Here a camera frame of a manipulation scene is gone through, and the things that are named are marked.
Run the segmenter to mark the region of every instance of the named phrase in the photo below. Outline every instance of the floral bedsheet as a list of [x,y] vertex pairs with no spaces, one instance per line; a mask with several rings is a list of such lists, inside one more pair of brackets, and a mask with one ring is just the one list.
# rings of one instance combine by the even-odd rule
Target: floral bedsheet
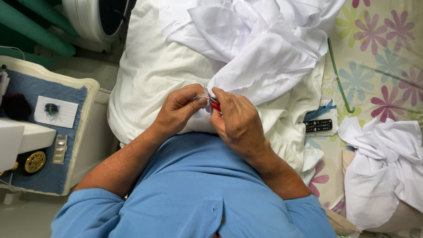
[[[333,80],[326,57],[322,96],[337,104],[338,122],[357,116],[363,126],[373,118],[418,120],[423,125],[423,1],[346,0],[330,36],[349,113]],[[324,152],[310,189],[322,204],[344,208],[341,151],[338,135],[306,137]]]

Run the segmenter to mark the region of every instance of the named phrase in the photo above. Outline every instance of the person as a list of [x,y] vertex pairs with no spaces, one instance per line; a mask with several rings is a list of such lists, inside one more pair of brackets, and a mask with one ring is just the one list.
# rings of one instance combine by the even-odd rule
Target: person
[[218,135],[176,135],[207,99],[194,99],[200,84],[171,92],[148,129],[76,186],[52,238],[336,237],[318,199],[273,152],[251,102],[212,90]]

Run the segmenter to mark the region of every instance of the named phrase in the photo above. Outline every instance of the green clothes hanger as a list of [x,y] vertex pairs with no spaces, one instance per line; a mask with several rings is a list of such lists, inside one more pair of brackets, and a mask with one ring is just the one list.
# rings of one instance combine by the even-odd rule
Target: green clothes hanger
[[353,113],[353,112],[354,112],[354,110],[355,110],[355,107],[353,107],[353,108],[352,108],[352,110],[351,110],[351,109],[349,109],[349,105],[348,105],[348,102],[347,102],[347,100],[346,100],[346,98],[345,98],[345,94],[344,94],[344,92],[343,92],[341,82],[339,81],[338,71],[336,70],[336,65],[335,65],[335,59],[333,58],[333,51],[332,51],[332,44],[330,43],[330,37],[328,37],[328,38],[327,38],[327,44],[328,44],[328,46],[329,46],[330,58],[332,59],[333,71],[335,72],[335,75],[336,75],[336,81],[338,82],[339,90],[341,91],[342,98],[344,99],[344,102],[345,102],[345,107],[346,107],[346,109],[347,109],[347,111],[348,111],[349,113]]

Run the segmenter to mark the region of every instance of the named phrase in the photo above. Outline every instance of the hand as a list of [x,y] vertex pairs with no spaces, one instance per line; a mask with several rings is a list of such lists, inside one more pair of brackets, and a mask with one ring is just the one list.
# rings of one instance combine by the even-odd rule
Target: hand
[[213,109],[210,123],[224,142],[251,166],[269,153],[274,153],[263,134],[263,126],[253,104],[242,95],[233,95],[216,87],[213,93],[220,109]]
[[188,120],[207,104],[207,99],[203,97],[192,100],[199,94],[204,94],[204,88],[198,83],[169,93],[156,120],[151,125],[155,133],[159,133],[166,140],[180,132],[187,125]]

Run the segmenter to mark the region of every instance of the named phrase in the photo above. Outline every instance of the white cloth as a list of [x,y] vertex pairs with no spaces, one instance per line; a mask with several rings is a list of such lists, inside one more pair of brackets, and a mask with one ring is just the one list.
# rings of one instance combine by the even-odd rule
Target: white cloth
[[395,212],[399,199],[423,212],[423,147],[417,121],[360,128],[357,117],[345,118],[339,138],[356,148],[345,173],[346,216],[357,228],[379,227]]
[[[192,83],[207,85],[224,64],[180,43],[165,43],[160,31],[157,0],[137,1],[129,23],[126,49],[120,61],[116,86],[110,96],[108,121],[124,146],[155,120],[167,95]],[[321,151],[304,149],[305,113],[319,106],[324,61],[292,90],[259,105],[265,137],[306,183],[303,172],[313,169]],[[209,113],[191,118],[181,133],[216,133]]]
[[228,63],[213,87],[254,105],[294,87],[327,52],[344,0],[159,0],[167,42]]

